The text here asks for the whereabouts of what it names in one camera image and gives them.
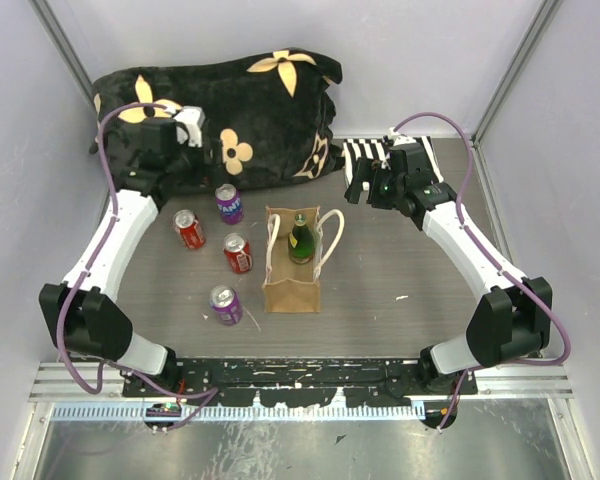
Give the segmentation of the purple Fanta can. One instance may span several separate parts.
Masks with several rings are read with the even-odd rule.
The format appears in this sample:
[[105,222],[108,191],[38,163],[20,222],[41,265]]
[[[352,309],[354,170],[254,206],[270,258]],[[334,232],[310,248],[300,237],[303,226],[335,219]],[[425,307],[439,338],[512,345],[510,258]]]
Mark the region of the purple Fanta can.
[[243,206],[239,191],[232,184],[223,184],[215,190],[215,201],[221,219],[235,225],[243,219]]

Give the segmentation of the green glass bottle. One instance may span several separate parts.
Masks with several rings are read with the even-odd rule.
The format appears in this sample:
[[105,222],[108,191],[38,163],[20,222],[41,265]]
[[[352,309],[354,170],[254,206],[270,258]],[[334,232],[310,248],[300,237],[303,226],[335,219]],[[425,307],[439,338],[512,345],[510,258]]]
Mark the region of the green glass bottle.
[[290,259],[296,264],[309,263],[314,256],[315,239],[312,230],[307,224],[304,213],[297,213],[294,225],[288,235],[288,253]]

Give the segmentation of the brown canvas tote bag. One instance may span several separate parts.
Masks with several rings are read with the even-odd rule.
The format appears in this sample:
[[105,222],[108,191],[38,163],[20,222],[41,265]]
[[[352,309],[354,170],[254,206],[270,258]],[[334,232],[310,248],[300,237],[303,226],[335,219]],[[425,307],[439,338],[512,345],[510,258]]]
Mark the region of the brown canvas tote bag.
[[[288,250],[288,235],[295,216],[304,214],[316,246],[308,263],[293,262]],[[338,221],[338,229],[328,247],[323,244],[323,227],[329,219]],[[324,214],[319,207],[301,209],[266,207],[267,240],[263,292],[265,311],[269,313],[319,313],[321,311],[320,276],[324,265],[338,246],[344,232],[341,210]]]

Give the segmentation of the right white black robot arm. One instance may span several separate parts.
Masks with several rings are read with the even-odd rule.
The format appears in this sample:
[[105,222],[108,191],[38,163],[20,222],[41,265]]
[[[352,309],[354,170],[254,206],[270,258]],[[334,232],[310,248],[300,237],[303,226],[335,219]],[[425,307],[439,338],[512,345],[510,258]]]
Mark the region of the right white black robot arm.
[[421,351],[416,378],[423,390],[442,393],[457,373],[515,361],[548,345],[550,285],[515,268],[476,228],[425,138],[347,139],[343,157],[346,200],[357,203],[366,192],[372,207],[411,219],[449,257],[477,301],[464,333]]

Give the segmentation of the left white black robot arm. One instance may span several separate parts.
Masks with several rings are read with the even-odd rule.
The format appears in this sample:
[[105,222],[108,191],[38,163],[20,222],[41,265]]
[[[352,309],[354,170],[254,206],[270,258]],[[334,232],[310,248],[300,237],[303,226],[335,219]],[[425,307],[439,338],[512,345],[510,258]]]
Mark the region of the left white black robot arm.
[[206,132],[198,107],[140,123],[137,146],[111,176],[107,213],[85,252],[61,283],[45,284],[39,294],[63,362],[78,354],[115,364],[145,376],[158,396],[179,387],[175,352],[137,333],[116,300],[131,257],[162,207],[210,166]]

